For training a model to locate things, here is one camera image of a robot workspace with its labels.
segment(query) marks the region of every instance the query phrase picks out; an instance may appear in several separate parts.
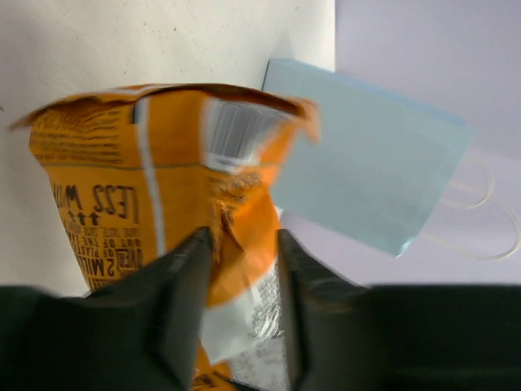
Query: white cable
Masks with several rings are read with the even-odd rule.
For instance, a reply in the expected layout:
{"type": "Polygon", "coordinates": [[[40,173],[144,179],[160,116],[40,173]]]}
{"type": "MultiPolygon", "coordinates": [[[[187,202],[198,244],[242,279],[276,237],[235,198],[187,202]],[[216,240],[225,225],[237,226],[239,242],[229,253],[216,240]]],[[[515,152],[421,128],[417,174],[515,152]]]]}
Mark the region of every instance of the white cable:
{"type": "MultiPolygon", "coordinates": [[[[499,209],[501,209],[503,212],[505,212],[506,216],[512,221],[512,224],[514,225],[514,228],[516,230],[516,240],[514,244],[510,247],[509,250],[492,256],[480,256],[475,253],[473,253],[470,250],[465,249],[463,246],[458,244],[450,243],[449,241],[440,238],[439,236],[430,234],[428,232],[421,232],[420,236],[422,236],[424,239],[430,240],[433,243],[438,244],[441,247],[449,248],[456,253],[460,253],[465,257],[473,257],[474,259],[480,260],[480,261],[494,261],[494,260],[501,260],[505,259],[507,257],[510,257],[512,254],[517,252],[519,248],[521,248],[521,219],[517,215],[517,213],[509,206],[507,205],[503,200],[494,197],[494,177],[492,175],[492,172],[483,164],[480,163],[473,163],[478,168],[482,170],[484,173],[485,179],[487,180],[487,191],[485,195],[475,204],[465,205],[458,203],[456,201],[447,200],[447,199],[441,199],[440,202],[448,205],[451,208],[454,209],[462,209],[462,210],[468,210],[468,209],[474,209],[478,208],[479,206],[483,205],[485,202],[490,202],[492,204],[495,204],[499,209]]],[[[459,190],[467,191],[468,193],[475,194],[475,195],[482,195],[482,191],[479,189],[476,189],[475,187],[466,185],[465,183],[460,182],[451,182],[449,184],[452,187],[456,187],[459,190]]]]}

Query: barcode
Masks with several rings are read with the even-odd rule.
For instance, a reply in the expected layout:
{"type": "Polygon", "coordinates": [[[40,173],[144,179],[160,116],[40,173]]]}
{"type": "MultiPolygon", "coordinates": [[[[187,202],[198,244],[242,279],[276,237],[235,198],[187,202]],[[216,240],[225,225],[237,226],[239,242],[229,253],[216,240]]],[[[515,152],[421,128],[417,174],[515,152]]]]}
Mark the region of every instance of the barcode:
{"type": "Polygon", "coordinates": [[[260,104],[212,100],[206,112],[206,166],[230,172],[255,164],[260,149],[288,117],[260,104]]]}

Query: arrow symbol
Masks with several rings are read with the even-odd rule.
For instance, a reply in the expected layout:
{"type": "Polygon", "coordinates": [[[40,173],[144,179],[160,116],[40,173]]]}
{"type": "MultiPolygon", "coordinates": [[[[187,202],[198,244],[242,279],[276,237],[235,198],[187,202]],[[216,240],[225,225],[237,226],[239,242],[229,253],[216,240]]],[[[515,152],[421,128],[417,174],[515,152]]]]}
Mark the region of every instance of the arrow symbol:
{"type": "Polygon", "coordinates": [[[83,212],[79,212],[78,218],[80,219],[80,224],[82,224],[84,226],[85,225],[85,214],[83,214],[83,212]]]}
{"type": "Polygon", "coordinates": [[[90,219],[92,220],[92,225],[93,226],[97,226],[98,225],[98,219],[99,219],[99,216],[92,212],[90,215],[89,215],[90,219]]]}

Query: orange bag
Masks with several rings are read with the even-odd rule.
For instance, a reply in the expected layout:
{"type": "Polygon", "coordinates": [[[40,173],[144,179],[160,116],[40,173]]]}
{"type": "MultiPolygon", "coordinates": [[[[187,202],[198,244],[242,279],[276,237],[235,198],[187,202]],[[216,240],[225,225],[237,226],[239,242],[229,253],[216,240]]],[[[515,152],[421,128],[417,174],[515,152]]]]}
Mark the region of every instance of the orange bag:
{"type": "Polygon", "coordinates": [[[131,86],[67,97],[12,127],[23,125],[92,289],[210,226],[209,362],[277,332],[268,189],[297,131],[317,139],[310,102],[226,85],[131,86]]]}

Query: white label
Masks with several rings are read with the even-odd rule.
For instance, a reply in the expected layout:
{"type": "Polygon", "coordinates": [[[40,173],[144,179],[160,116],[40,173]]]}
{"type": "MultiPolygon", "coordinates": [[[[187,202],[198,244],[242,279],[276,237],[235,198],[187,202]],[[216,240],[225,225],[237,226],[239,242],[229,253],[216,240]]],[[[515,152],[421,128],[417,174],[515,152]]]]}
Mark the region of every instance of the white label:
{"type": "Polygon", "coordinates": [[[283,337],[261,342],[255,349],[230,359],[228,366],[238,382],[269,391],[289,389],[283,337]]]}
{"type": "Polygon", "coordinates": [[[212,99],[204,110],[204,165],[237,173],[258,154],[290,115],[256,103],[212,99]]]}
{"type": "Polygon", "coordinates": [[[212,365],[281,335],[275,263],[254,286],[232,301],[204,310],[200,338],[212,365]]]}

